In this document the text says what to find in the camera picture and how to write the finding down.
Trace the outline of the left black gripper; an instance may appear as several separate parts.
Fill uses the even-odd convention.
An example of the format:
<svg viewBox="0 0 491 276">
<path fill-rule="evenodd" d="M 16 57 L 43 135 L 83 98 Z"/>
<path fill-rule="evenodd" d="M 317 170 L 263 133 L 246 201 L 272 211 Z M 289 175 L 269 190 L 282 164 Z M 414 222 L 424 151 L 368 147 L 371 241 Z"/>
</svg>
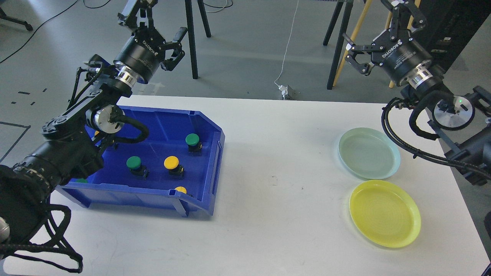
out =
<svg viewBox="0 0 491 276">
<path fill-rule="evenodd" d="M 118 69 L 126 66 L 133 70 L 141 84 L 147 84 L 160 66 L 165 71 L 173 71 L 185 56 L 182 40 L 188 29 L 179 28 L 172 42 L 167 43 L 152 18 L 152 8 L 157 3 L 157 0 L 129 0 L 117 14 L 118 24 L 127 27 L 133 35 L 116 56 L 114 65 Z M 173 52 L 165 59 L 169 50 Z"/>
</svg>

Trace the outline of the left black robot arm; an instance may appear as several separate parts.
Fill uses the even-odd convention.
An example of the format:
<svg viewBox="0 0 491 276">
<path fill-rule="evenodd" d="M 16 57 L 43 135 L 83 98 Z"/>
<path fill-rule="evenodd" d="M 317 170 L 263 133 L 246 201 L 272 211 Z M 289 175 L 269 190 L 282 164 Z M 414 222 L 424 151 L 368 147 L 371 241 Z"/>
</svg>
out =
<svg viewBox="0 0 491 276">
<path fill-rule="evenodd" d="M 156 0 L 130 0 L 118 23 L 132 32 L 112 64 L 94 55 L 79 68 L 68 107 L 41 129 L 44 143 L 12 167 L 1 166 L 1 259 L 41 259 L 29 253 L 56 253 L 77 262 L 66 268 L 45 263 L 69 273 L 81 273 L 82 256 L 65 239 L 71 220 L 67 206 L 52 204 L 58 186 L 72 179 L 86 179 L 103 168 L 103 153 L 116 143 L 135 144 L 149 136 L 149 129 L 124 114 L 117 102 L 130 97 L 136 83 L 147 84 L 160 67 L 173 70 L 184 57 L 179 29 L 167 42 L 154 26 L 152 8 Z M 78 89 L 81 73 L 87 84 Z"/>
</svg>

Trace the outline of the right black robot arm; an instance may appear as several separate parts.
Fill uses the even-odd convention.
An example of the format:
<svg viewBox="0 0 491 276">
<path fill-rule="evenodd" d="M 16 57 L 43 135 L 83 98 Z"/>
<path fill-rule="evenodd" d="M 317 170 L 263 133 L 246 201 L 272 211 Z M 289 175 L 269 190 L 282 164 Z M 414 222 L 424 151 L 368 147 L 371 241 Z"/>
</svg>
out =
<svg viewBox="0 0 491 276">
<path fill-rule="evenodd" d="M 490 93 L 475 86 L 465 96 L 454 95 L 443 83 L 443 69 L 414 38 L 427 23 L 423 13 L 412 0 L 384 0 L 392 14 L 389 27 L 369 45 L 358 45 L 343 34 L 347 42 L 345 61 L 367 76 L 377 66 L 387 73 L 396 86 L 402 86 L 403 98 L 393 98 L 383 108 L 382 127 L 396 145 L 412 153 L 414 158 L 456 168 L 472 185 L 490 182 L 490 122 L 477 134 L 456 143 L 445 131 L 459 131 L 468 127 L 481 111 L 490 119 Z M 388 115 L 392 108 L 412 110 L 411 130 L 419 137 L 442 139 L 450 148 L 443 157 L 433 155 L 403 141 L 390 126 Z"/>
</svg>

